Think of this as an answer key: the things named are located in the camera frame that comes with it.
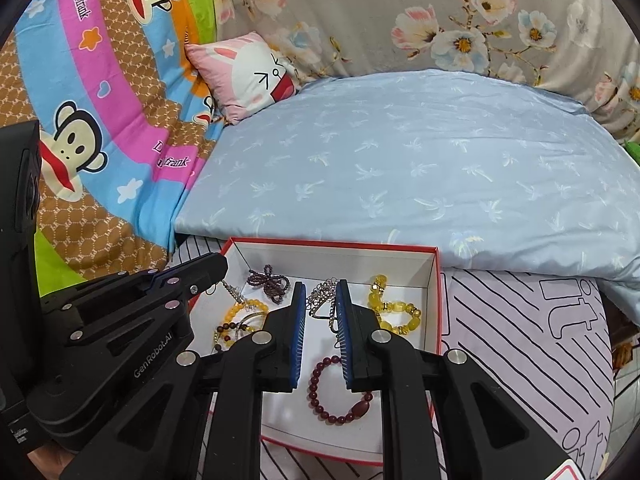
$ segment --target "brown patterned stripe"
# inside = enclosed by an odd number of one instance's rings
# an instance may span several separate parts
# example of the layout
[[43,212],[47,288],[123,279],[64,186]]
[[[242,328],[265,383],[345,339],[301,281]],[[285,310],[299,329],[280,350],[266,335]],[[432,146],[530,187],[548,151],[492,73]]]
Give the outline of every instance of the brown patterned stripe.
[[[0,51],[0,126],[35,118],[12,33]],[[111,215],[90,194],[67,202],[53,195],[43,179],[38,226],[63,260],[88,280],[166,263],[164,248],[136,237],[131,224]]]
[[195,145],[207,158],[214,143],[204,139],[204,126],[179,120],[181,106],[165,96],[164,83],[156,71],[156,60],[126,0],[100,0],[111,47],[127,82],[136,93],[152,126],[166,128],[171,146]]

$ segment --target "oval red bead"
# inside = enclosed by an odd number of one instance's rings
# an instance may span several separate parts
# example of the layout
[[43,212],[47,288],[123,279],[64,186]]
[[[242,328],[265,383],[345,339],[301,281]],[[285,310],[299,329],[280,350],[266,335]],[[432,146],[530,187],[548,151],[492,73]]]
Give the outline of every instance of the oval red bead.
[[369,411],[369,401],[361,400],[351,407],[351,413],[354,416],[364,416]]

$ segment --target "pink pillow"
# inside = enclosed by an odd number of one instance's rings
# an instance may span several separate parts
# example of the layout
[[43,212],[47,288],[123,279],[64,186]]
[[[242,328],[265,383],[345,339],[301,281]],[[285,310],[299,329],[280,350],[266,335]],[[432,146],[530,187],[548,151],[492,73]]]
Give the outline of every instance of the pink pillow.
[[184,48],[232,124],[296,92],[288,63],[256,32]]

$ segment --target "green object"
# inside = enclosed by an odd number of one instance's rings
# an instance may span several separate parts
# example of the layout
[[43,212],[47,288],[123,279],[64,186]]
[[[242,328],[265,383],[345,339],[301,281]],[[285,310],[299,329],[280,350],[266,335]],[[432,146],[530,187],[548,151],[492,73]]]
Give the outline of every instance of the green object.
[[625,142],[625,150],[631,155],[631,158],[640,166],[640,144],[637,142]]
[[86,280],[73,271],[40,231],[33,237],[40,297]]

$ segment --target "orange star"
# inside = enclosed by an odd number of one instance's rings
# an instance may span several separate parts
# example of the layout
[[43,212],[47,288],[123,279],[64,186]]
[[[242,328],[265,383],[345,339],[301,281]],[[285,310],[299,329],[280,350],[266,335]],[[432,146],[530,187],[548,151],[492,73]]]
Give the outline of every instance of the orange star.
[[82,41],[78,45],[80,50],[87,49],[89,52],[95,50],[95,47],[102,41],[102,36],[98,27],[88,28],[82,31]]

